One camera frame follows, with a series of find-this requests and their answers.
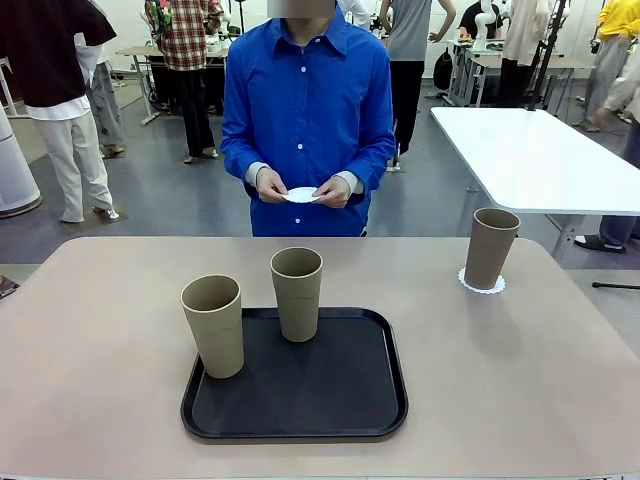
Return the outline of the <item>person's left hand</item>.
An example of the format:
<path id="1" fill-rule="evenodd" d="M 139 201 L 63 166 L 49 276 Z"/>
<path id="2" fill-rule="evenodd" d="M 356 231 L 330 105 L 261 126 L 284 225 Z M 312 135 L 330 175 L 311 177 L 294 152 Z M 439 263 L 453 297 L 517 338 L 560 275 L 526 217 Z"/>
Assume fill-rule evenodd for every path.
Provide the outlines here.
<path id="1" fill-rule="evenodd" d="M 332 176 L 313 194 L 314 204 L 329 208 L 344 208 L 351 195 L 351 188 L 346 180 L 340 176 Z"/>

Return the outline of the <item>person's right hand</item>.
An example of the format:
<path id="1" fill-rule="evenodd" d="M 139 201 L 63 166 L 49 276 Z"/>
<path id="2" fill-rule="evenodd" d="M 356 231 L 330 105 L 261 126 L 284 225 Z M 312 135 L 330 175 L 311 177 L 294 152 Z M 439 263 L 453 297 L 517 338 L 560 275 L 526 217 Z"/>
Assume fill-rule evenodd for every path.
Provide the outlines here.
<path id="1" fill-rule="evenodd" d="M 258 197 L 265 203 L 282 203 L 286 201 L 288 190 L 280 175 L 268 167 L 262 167 L 256 175 Z"/>

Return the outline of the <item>white scalloped paper coaster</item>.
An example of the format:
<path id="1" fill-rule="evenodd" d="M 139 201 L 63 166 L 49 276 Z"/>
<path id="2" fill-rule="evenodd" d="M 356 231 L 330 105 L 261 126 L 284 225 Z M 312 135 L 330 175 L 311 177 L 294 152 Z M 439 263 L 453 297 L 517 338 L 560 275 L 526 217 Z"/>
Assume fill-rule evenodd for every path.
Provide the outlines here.
<path id="1" fill-rule="evenodd" d="M 479 288 L 473 287 L 466 282 L 465 273 L 466 273 L 466 268 L 465 267 L 461 268 L 458 272 L 458 280 L 463 287 L 465 287 L 466 289 L 474 293 L 485 294 L 485 295 L 499 294 L 506 287 L 506 282 L 502 275 L 498 276 L 495 285 L 490 289 L 479 289 Z"/>
<path id="2" fill-rule="evenodd" d="M 320 198 L 320 195 L 316 195 L 317 191 L 317 187 L 292 188 L 289 189 L 285 195 L 283 195 L 283 199 L 287 202 L 295 204 L 313 203 Z"/>

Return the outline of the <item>tall tan cup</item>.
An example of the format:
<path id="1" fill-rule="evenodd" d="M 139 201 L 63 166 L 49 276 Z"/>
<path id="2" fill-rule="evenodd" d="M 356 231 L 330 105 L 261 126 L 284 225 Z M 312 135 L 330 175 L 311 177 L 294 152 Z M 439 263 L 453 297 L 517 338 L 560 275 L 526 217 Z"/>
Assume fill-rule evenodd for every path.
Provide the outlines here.
<path id="1" fill-rule="evenodd" d="M 474 212 L 464 281 L 478 290 L 495 287 L 520 228 L 514 213 L 498 208 Z"/>
<path id="2" fill-rule="evenodd" d="M 303 343 L 317 331 L 323 259 L 304 247 L 276 252 L 270 262 L 282 335 Z"/>
<path id="3" fill-rule="evenodd" d="M 206 373 L 226 379 L 244 366 L 241 289 L 226 275 L 207 275 L 186 285 L 181 305 Z"/>

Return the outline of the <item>person's left forearm blue sleeve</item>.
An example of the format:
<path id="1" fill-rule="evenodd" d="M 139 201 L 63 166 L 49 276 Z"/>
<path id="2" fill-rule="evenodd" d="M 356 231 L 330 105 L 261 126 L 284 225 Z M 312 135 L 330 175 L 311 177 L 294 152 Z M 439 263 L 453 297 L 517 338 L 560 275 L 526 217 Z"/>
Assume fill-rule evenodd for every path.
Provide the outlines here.
<path id="1" fill-rule="evenodd" d="M 395 143 L 391 141 L 368 145 L 357 151 L 347 166 L 336 174 L 346 181 L 350 196 L 365 195 L 378 188 L 394 148 Z"/>

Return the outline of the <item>person's right forearm blue sleeve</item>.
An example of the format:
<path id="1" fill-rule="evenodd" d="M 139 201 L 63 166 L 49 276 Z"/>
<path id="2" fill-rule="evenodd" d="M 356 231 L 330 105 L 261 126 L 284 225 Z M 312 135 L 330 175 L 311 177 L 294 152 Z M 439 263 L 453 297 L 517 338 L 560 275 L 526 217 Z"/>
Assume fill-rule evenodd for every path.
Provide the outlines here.
<path id="1" fill-rule="evenodd" d="M 227 171 L 242 180 L 245 185 L 255 189 L 258 183 L 258 174 L 268 167 L 256 150 L 244 143 L 229 143 L 224 145 L 222 150 L 225 155 Z"/>

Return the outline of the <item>person in blue shirt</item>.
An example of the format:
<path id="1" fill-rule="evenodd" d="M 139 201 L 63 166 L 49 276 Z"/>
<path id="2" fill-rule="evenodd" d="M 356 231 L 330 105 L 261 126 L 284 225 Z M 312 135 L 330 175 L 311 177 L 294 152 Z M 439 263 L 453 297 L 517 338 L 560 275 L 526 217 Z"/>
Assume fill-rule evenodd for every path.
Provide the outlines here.
<path id="1" fill-rule="evenodd" d="M 395 143 L 386 48 L 338 0 L 273 0 L 268 21 L 231 44 L 222 133 L 221 150 L 252 146 L 287 190 L 321 187 L 360 148 Z M 359 237 L 378 189 L 334 209 L 265 203 L 240 181 L 257 237 Z"/>

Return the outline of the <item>person in plaid shirt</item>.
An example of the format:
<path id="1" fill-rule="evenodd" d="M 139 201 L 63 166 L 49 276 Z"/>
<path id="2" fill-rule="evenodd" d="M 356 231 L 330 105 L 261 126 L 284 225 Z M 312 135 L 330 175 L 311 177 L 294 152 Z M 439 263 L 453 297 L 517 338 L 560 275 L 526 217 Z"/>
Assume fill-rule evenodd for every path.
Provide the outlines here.
<path id="1" fill-rule="evenodd" d="M 215 158 L 203 76 L 206 39 L 219 30 L 224 17 L 220 0 L 144 0 L 144 11 L 151 36 L 177 81 L 188 147 L 184 162 Z"/>

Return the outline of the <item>person in grey shirt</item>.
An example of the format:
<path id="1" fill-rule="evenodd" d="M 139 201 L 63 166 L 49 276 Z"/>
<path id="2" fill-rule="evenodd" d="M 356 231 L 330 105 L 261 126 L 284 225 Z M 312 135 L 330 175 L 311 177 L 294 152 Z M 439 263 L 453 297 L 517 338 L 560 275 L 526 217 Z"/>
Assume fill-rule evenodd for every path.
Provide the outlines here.
<path id="1" fill-rule="evenodd" d="M 456 17 L 453 0 L 437 0 L 445 11 L 445 20 L 438 32 L 429 32 L 433 0 L 389 0 L 380 15 L 386 20 L 388 8 L 393 9 L 389 32 L 388 51 L 391 66 L 393 127 L 395 153 L 389 172 L 401 170 L 400 157 L 409 150 L 414 132 L 427 42 L 439 42 L 449 31 Z"/>

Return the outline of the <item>grey background desk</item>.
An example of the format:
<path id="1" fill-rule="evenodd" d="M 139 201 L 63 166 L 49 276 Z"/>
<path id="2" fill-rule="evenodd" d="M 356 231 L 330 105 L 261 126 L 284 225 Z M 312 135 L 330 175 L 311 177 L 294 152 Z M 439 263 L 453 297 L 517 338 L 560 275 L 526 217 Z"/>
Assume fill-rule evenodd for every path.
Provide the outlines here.
<path id="1" fill-rule="evenodd" d="M 499 78 L 501 71 L 501 47 L 503 40 L 489 41 L 487 48 L 477 49 L 472 42 L 448 40 L 447 50 L 452 57 L 452 72 L 443 100 L 454 107 L 480 107 L 488 78 Z M 555 115 L 562 102 L 570 95 L 576 74 L 592 69 L 584 61 L 565 54 L 553 53 L 538 96 L 538 104 L 544 110 L 550 106 L 554 90 L 563 84 L 557 100 Z"/>
<path id="2" fill-rule="evenodd" d="M 132 46 L 116 52 L 117 55 L 128 57 L 132 61 L 133 71 L 138 80 L 146 116 L 141 120 L 141 126 L 145 127 L 156 120 L 162 112 L 155 108 L 151 103 L 151 93 L 153 90 L 153 76 L 151 66 L 152 57 L 160 57 L 161 52 L 152 46 Z"/>

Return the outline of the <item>white background table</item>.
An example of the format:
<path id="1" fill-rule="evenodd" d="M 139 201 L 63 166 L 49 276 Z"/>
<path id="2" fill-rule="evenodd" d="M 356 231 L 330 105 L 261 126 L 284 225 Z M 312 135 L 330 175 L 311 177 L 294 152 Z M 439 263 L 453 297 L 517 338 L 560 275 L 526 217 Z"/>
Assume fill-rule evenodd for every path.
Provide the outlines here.
<path id="1" fill-rule="evenodd" d="M 640 216 L 640 170 L 545 110 L 434 107 L 431 115 L 472 176 L 462 235 L 478 191 L 514 213 L 562 216 L 555 260 L 585 217 Z"/>

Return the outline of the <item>black plastic tray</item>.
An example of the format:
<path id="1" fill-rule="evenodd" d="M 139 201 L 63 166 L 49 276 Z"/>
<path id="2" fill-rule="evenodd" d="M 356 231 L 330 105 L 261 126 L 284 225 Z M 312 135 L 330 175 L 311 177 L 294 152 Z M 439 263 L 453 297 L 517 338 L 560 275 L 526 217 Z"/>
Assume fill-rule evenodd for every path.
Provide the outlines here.
<path id="1" fill-rule="evenodd" d="M 393 330 L 379 313 L 322 307 L 309 341 L 280 332 L 275 308 L 242 312 L 245 363 L 214 379 L 196 360 L 181 404 L 202 440 L 369 441 L 393 434 L 409 400 Z"/>

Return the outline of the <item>person in black top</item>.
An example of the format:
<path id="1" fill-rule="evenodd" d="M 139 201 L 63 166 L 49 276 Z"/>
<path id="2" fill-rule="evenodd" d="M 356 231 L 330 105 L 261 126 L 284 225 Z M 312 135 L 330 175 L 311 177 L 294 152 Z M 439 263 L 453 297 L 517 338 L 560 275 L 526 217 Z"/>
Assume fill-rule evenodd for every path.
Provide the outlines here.
<path id="1" fill-rule="evenodd" d="M 503 25 L 500 10 L 494 3 L 491 4 L 492 10 L 495 14 L 495 19 L 492 23 L 487 25 L 487 39 L 496 39 L 500 33 L 500 29 Z M 460 21 L 459 28 L 464 30 L 473 39 L 476 38 L 478 27 L 476 25 L 476 16 L 482 13 L 481 0 L 477 0 L 470 5 L 464 12 Z"/>

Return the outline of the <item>person in black tee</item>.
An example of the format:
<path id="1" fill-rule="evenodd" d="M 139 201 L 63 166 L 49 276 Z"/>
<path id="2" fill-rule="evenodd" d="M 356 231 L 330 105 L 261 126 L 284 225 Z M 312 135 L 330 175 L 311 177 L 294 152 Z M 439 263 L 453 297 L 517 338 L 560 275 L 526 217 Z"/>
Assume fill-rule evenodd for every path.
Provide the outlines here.
<path id="1" fill-rule="evenodd" d="M 92 0 L 0 0 L 0 59 L 8 61 L 27 115 L 64 194 L 61 222 L 94 212 L 118 219 L 87 97 L 102 47 L 116 33 Z"/>

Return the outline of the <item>person in yellow top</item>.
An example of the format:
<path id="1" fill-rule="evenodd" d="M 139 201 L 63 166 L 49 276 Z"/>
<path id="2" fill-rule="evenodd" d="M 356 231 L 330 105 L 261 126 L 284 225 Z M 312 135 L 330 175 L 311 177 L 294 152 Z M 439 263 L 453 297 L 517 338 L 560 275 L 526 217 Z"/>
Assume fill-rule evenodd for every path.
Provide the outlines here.
<path id="1" fill-rule="evenodd" d="M 640 34 L 640 0 L 610 0 L 601 10 L 597 33 L 600 46 L 585 93 L 585 112 L 575 127 L 599 130 L 595 114 L 604 105 L 608 91 L 624 67 L 628 50 Z"/>

